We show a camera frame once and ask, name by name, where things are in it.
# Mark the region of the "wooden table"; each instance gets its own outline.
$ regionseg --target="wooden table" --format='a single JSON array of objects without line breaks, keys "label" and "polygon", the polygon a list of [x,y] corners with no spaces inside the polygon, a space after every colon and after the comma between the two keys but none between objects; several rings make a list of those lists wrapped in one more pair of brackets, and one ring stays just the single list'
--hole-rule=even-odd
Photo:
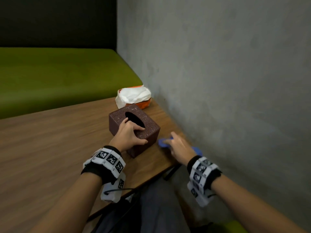
[{"label": "wooden table", "polygon": [[[79,177],[82,164],[108,144],[114,98],[0,120],[0,229],[27,232]],[[181,134],[152,101],[144,110],[160,127],[159,138]],[[154,144],[132,159],[122,154],[124,188],[136,188],[176,161]],[[91,214],[107,204],[98,196]]]}]

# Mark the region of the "right hand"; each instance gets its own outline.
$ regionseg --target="right hand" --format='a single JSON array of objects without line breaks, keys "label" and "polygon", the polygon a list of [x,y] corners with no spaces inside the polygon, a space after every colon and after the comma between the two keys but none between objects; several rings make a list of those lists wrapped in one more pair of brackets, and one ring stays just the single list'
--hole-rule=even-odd
[{"label": "right hand", "polygon": [[171,153],[173,157],[175,157],[181,164],[187,166],[188,162],[196,156],[195,151],[191,148],[188,142],[185,141],[185,139],[178,136],[175,132],[171,132],[171,135],[173,137],[172,140],[168,139],[163,142],[171,146]]}]

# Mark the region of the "tissue box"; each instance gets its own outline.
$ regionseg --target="tissue box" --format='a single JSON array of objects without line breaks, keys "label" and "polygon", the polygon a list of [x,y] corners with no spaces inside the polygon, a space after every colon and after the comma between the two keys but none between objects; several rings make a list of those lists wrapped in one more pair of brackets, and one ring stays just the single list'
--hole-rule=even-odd
[{"label": "tissue box", "polygon": [[126,117],[128,117],[129,121],[145,128],[144,131],[135,130],[134,133],[139,139],[146,139],[148,141],[145,145],[136,145],[127,151],[130,156],[135,158],[157,141],[160,126],[136,104],[132,104],[109,114],[109,131],[112,135],[115,136],[117,134],[119,125]]}]

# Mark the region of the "left hand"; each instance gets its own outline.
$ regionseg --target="left hand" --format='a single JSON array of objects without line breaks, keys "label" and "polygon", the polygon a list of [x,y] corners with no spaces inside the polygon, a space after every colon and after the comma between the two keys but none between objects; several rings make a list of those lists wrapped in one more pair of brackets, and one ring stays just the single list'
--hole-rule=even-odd
[{"label": "left hand", "polygon": [[143,131],[145,129],[132,121],[128,121],[128,118],[125,118],[120,124],[117,134],[114,138],[112,138],[109,145],[117,148],[120,152],[123,152],[132,148],[134,145],[147,144],[147,140],[139,139],[135,136],[134,130]]}]

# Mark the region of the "green cushion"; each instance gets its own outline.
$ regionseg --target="green cushion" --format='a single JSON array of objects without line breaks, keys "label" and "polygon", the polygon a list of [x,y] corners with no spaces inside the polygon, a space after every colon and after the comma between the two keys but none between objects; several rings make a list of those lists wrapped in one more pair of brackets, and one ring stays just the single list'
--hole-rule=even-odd
[{"label": "green cushion", "polygon": [[0,119],[110,98],[142,81],[110,49],[0,47]]}]

